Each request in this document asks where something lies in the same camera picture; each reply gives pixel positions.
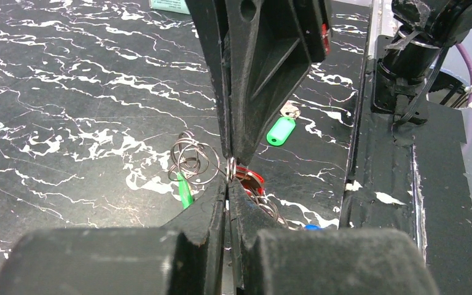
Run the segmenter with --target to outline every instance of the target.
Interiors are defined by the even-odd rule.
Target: black mount
[[[472,1],[398,0],[392,2],[395,18],[403,25],[391,44],[378,42],[383,52],[376,68],[376,95],[372,111],[394,114],[394,123],[427,122],[421,107],[446,57],[447,50],[466,38],[472,29]],[[425,78],[438,58],[435,75]]]
[[[273,115],[329,52],[329,0],[186,2],[210,69],[223,155],[248,165]]]
[[[222,294],[225,239],[237,295],[439,294],[406,234],[287,230],[250,201],[238,181],[227,187],[217,177],[160,228],[28,234],[1,270],[0,295]]]

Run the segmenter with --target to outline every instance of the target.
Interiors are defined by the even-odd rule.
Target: red key tag
[[[330,35],[326,24],[321,26],[321,36],[323,37],[323,47],[327,55],[330,54]]]
[[[253,195],[265,195],[265,179],[256,172],[237,166],[236,178],[241,182],[250,197]]]

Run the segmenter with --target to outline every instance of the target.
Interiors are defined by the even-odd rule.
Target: green key tag
[[[182,177],[182,174],[177,173],[176,179],[178,180],[178,193],[180,194],[180,199],[182,200],[182,205],[184,209],[191,206],[193,199],[191,195],[191,190],[189,188],[189,184],[187,181]]]
[[[267,141],[273,146],[281,146],[296,127],[296,121],[290,117],[281,117],[267,134]]]

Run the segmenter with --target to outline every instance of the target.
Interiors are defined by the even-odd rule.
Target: green plastic tag
[[[178,193],[180,194],[182,205],[184,209],[187,209],[187,207],[191,206],[193,202],[191,190],[189,189],[189,184],[180,173],[176,174],[176,179],[178,179]]]
[[[289,117],[279,118],[267,134],[267,141],[273,146],[281,146],[285,143],[295,126],[296,121],[294,119]]]
[[[150,0],[152,9],[177,12],[179,14],[190,14],[185,0]]]

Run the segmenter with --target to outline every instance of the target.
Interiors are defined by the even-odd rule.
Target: key
[[[296,127],[296,119],[301,115],[300,110],[287,101],[280,110],[279,118],[267,134],[267,141],[273,146],[281,146]]]

